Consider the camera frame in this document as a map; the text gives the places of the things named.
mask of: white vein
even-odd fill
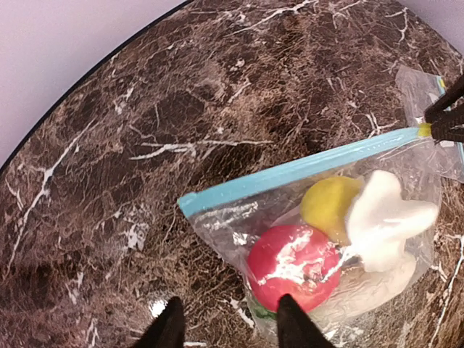
[[[115,111],[118,115],[121,115],[123,113],[123,110],[125,106],[127,105],[127,102],[129,98],[132,96],[132,93],[135,89],[135,85],[131,86],[127,89],[127,91],[124,94],[121,94],[118,96],[115,100],[113,100],[113,104],[115,106]]]
[[[121,233],[127,238],[127,245],[124,246],[124,250],[138,249],[139,251],[142,251],[144,249],[149,225],[140,219],[146,218],[146,216],[147,208],[145,204],[142,203],[140,207],[132,207],[132,209],[123,217],[125,222],[131,224],[129,229]]]
[[[299,4],[294,5],[293,7],[281,7],[280,9],[275,9],[274,12],[269,14],[267,17],[261,19],[259,22],[256,22],[255,24],[250,25],[249,27],[234,31],[231,35],[254,29],[261,24],[269,22],[274,17],[282,15],[285,12],[293,12],[294,14],[298,14],[298,11],[302,9],[303,7],[310,5],[310,4],[317,4],[318,2],[319,0],[304,0],[303,2],[300,2]]]
[[[442,262],[440,261],[438,266],[431,266],[431,269],[432,270],[436,270],[438,272],[438,274],[440,275],[440,279],[443,281],[443,282],[447,282],[448,280],[448,277],[447,277],[447,274],[444,272],[443,270],[443,267],[442,267]]]
[[[239,14],[239,19],[237,20],[237,23],[245,23],[245,19],[247,18],[247,16],[245,14],[243,14],[243,12],[240,12]]]
[[[207,344],[204,342],[184,342],[184,347],[206,347]]]
[[[114,62],[115,62],[115,59],[119,57],[121,51],[119,51],[118,53],[116,53],[113,57],[111,57],[111,59],[109,60],[109,64],[110,65],[113,65]]]
[[[440,72],[440,69],[436,66],[436,63],[432,58],[429,59],[429,62],[434,66],[435,70],[438,72],[438,75],[443,76],[443,74]]]
[[[404,323],[401,329],[401,334],[398,337],[397,341],[397,348],[406,348],[406,338],[409,334],[411,328],[413,327],[413,323]]]
[[[88,343],[88,348],[94,348],[96,339],[99,337],[99,331],[96,328],[97,319],[92,318],[90,326],[87,329],[86,341]]]
[[[70,298],[72,304],[75,305],[75,306],[78,303],[78,297],[80,295],[79,290],[80,290],[80,287],[82,286],[83,279],[84,279],[84,273],[83,272],[78,272],[77,279],[71,279],[69,281],[69,283],[65,284],[65,287],[67,289],[67,295]],[[70,285],[72,283],[76,284],[78,287],[71,289]]]
[[[90,122],[84,130],[82,130],[71,142],[70,144],[66,147],[66,149],[61,153],[61,156],[59,156],[58,160],[48,169],[40,169],[41,172],[43,172],[43,179],[42,179],[42,185],[41,185],[41,190],[38,192],[38,194],[34,197],[32,203],[30,204],[29,208],[25,211],[24,216],[18,223],[19,232],[16,238],[16,242],[14,243],[13,246],[13,251],[12,251],[12,256],[9,258],[8,265],[7,265],[7,272],[5,273],[4,278],[6,278],[9,275],[13,260],[16,257],[16,251],[18,246],[20,245],[21,239],[24,236],[27,236],[29,231],[26,230],[26,226],[28,225],[28,220],[29,220],[29,215],[33,211],[33,209],[37,206],[37,204],[40,202],[41,198],[44,196],[49,195],[49,190],[47,189],[49,180],[53,177],[54,171],[57,169],[57,167],[61,164],[63,159],[67,156],[67,154],[70,152],[70,150],[74,147],[74,145],[77,144],[79,139],[82,137],[82,135],[90,128],[92,125],[92,122]]]
[[[228,104],[232,104],[232,102],[241,94],[241,92],[243,92],[244,89],[245,89],[246,87],[250,86],[251,84],[252,84],[252,83],[249,82],[249,79],[246,78],[245,83],[237,90],[237,92],[235,92],[235,93],[233,94],[233,96],[231,96],[231,97],[229,98],[229,100],[227,101],[227,103],[228,103]]]
[[[336,77],[335,79],[340,83],[340,87],[342,91],[346,91],[347,87],[345,86],[345,83],[343,82],[343,80],[339,77]]]
[[[436,328],[434,335],[432,336],[430,342],[428,343],[428,348],[432,347],[432,344],[435,341],[435,338],[438,336],[438,333],[440,331],[440,327],[442,326],[442,322],[444,319],[444,316],[447,312],[448,306],[450,305],[450,300],[451,300],[451,293],[452,293],[452,287],[455,284],[455,279],[460,271],[461,265],[464,261],[464,236],[458,236],[460,241],[460,258],[457,261],[455,272],[453,276],[451,277],[451,281],[449,282],[448,287],[445,289],[443,296],[444,296],[444,304],[443,304],[443,309],[442,309],[442,314],[440,315],[438,322],[436,323]]]
[[[338,331],[338,329],[335,328],[334,330],[329,331],[328,333],[324,334],[324,336],[328,341],[330,341],[330,340],[332,340],[333,337],[335,337],[335,334],[336,334],[337,331]]]
[[[403,8],[399,12],[396,12],[394,14],[388,14],[387,16],[385,16],[386,18],[393,18],[393,17],[400,16],[400,15],[403,15],[405,19],[405,27],[403,29],[398,28],[399,32],[401,33],[401,38],[399,38],[399,41],[398,41],[399,44],[402,43],[404,39],[406,38],[406,30],[409,26],[408,21],[407,21],[407,7]]]
[[[371,112],[370,114],[365,114],[370,122],[370,126],[372,127],[372,131],[369,134],[369,138],[372,138],[374,135],[379,135],[383,129],[393,127],[398,123],[398,120],[395,120],[388,125],[378,125],[376,116]]]
[[[356,103],[355,103],[354,101],[352,101],[352,100],[347,101],[347,105],[348,105],[349,107],[352,107],[353,109],[357,109],[357,108],[358,108],[358,106],[356,105]]]
[[[354,6],[359,5],[359,4],[361,4],[361,3],[364,3],[364,2],[365,2],[365,0],[358,0],[358,1],[354,2],[354,3],[352,3],[352,4],[349,4],[349,5],[346,5],[345,7],[342,7],[341,9],[339,9],[339,10],[336,11],[336,12],[333,12],[333,13],[332,13],[332,23],[333,23],[333,27],[334,27],[335,29],[338,29],[338,25],[336,24],[336,21],[335,21],[335,18],[336,18],[336,17],[344,17],[344,18],[347,17],[347,16],[345,16],[342,12],[347,11],[347,10],[350,9],[351,7],[354,7]]]
[[[362,330],[361,328],[352,328],[350,326],[347,326],[348,329],[352,330],[353,332],[349,335],[350,339],[351,340],[355,340],[358,336],[364,334],[364,330]]]
[[[229,302],[232,306],[232,308],[237,311],[237,313],[239,314],[240,318],[252,329],[254,329],[254,321],[250,318],[247,317],[247,315],[245,314],[244,310],[240,308],[239,306],[239,301],[235,300],[235,299],[231,299],[230,302]]]
[[[8,187],[8,190],[9,192],[16,198],[16,204],[17,204],[17,207],[20,208],[20,210],[22,210],[24,208],[24,204],[22,203],[22,200],[21,200],[21,195],[20,195],[20,190],[14,190],[10,185],[9,185],[9,182],[5,180],[5,182],[7,183],[7,187]]]
[[[154,113],[157,116],[157,129],[160,127],[160,112],[158,112],[158,104],[154,105]]]
[[[348,343],[347,341],[344,341],[344,340],[343,340],[343,335],[344,335],[344,331],[342,331],[342,332],[340,333],[340,342],[334,344],[334,346],[335,346],[336,348],[342,348],[342,347],[344,347],[344,346]]]
[[[334,88],[334,83],[332,82],[331,78],[327,78],[328,85],[332,88],[332,91],[336,92]]]
[[[388,71],[389,74],[391,75],[393,73],[393,69],[398,65],[398,62],[399,62],[398,59],[395,60],[390,67],[386,68],[385,70],[382,70],[382,72],[384,73],[384,72]]]
[[[226,145],[226,146],[238,146],[242,144],[250,144],[250,145],[263,145],[263,144],[271,144],[272,141],[219,141],[219,140],[201,140],[195,143],[184,143],[184,144],[150,144],[150,143],[142,143],[142,146],[150,146],[150,147],[159,147],[159,149],[155,152],[150,152],[149,154],[142,154],[140,156],[131,157],[130,160],[138,161],[138,160],[149,160],[156,156],[161,155],[163,152],[188,152],[192,157],[196,157],[196,146],[197,145]]]

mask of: plastic bag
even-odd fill
[[[426,109],[444,94],[444,81],[440,76],[426,74],[404,65],[399,67],[396,83],[403,95],[405,117],[410,127],[424,123]],[[428,161],[428,170],[464,183],[464,149],[461,143],[440,141],[433,151],[425,149],[418,156],[431,154],[434,158]]]
[[[276,339],[284,294],[330,338],[432,265],[440,170],[456,158],[442,158],[424,129],[394,130],[179,199],[195,232],[242,273],[264,336]]]

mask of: brown marble surface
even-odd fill
[[[463,68],[388,0],[201,0],[152,26],[1,173],[0,346],[124,347],[177,294],[196,347],[266,347],[241,278],[175,201],[406,126],[399,64],[448,82]],[[361,334],[342,328],[338,347],[462,343],[464,198],[444,185],[436,267]]]

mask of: white object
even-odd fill
[[[388,272],[348,270],[341,275],[340,284],[331,297],[315,308],[310,317],[320,327],[326,327],[374,310],[405,290],[415,266],[414,256],[404,253],[398,266]]]
[[[448,140],[440,141],[441,147],[453,147],[454,145],[455,143],[453,141],[448,141]]]
[[[395,174],[375,170],[354,199],[346,217],[352,251],[366,272],[385,272],[405,257],[406,239],[430,228],[438,217],[434,203],[404,201]]]

